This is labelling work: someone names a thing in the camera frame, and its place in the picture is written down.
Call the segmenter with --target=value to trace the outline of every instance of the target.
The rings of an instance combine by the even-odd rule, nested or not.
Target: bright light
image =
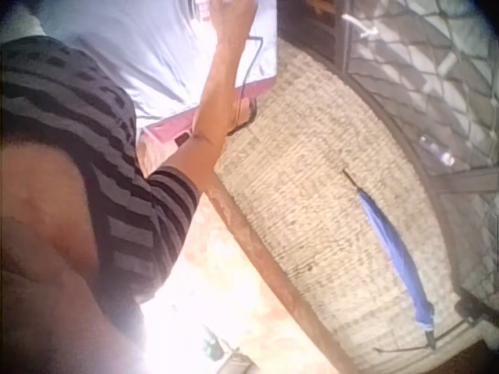
[[[146,329],[145,362],[150,374],[213,373],[203,353],[203,330],[155,298],[142,305]]]

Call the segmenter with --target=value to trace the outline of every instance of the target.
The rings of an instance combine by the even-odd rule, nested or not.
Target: white surface
[[[251,35],[264,46],[248,83],[277,73],[275,0],[258,0]],[[45,0],[47,35],[92,56],[134,101],[142,128],[199,104],[214,53],[209,28],[189,20],[187,0]],[[236,86],[257,51],[248,41]]]

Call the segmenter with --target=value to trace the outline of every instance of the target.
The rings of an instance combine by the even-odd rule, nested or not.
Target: woven wall
[[[477,340],[459,330],[434,355],[373,348],[425,344],[402,282],[368,225],[347,168],[409,247],[436,309],[436,334],[459,321],[437,220],[384,124],[309,55],[279,44],[278,84],[218,165],[229,192],[294,285],[365,372],[423,372]]]

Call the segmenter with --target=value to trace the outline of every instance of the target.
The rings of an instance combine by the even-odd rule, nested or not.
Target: closed umbrella
[[[371,226],[377,233],[382,246],[390,256],[394,268],[407,288],[416,311],[416,322],[425,331],[428,341],[427,347],[435,349],[434,307],[426,297],[411,254],[393,224],[391,224],[374,200],[355,183],[349,173],[343,170],[343,174],[356,187],[360,202]]]

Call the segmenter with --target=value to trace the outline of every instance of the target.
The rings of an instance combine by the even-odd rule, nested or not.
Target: wooden beam
[[[305,334],[319,348],[327,360],[340,373],[358,373],[353,360],[345,353],[341,345],[332,337],[326,326],[319,320],[312,307],[299,294],[286,273],[271,255],[258,234],[251,228],[237,203],[222,184],[213,175],[210,187],[206,191],[214,208],[224,221],[227,229],[248,256],[265,283],[277,296],[292,318]]]

